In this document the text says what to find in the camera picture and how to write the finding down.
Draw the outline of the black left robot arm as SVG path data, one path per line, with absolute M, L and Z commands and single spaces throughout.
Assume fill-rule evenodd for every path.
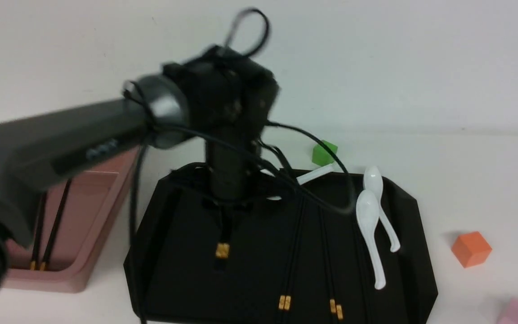
M 215 142 L 246 158 L 279 94 L 251 54 L 217 45 L 131 85 L 121 99 L 0 123 L 0 286 L 6 241 L 31 245 L 41 193 L 137 145 L 171 149 L 230 127 L 242 144 Z

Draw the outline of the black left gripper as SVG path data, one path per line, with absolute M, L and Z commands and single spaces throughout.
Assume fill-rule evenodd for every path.
M 279 94 L 273 73 L 251 58 L 218 45 L 184 63 L 166 63 L 163 75 L 185 95 L 189 127 L 258 155 L 263 132 Z M 210 192 L 239 200 L 249 192 L 252 164 L 234 150 L 207 141 Z

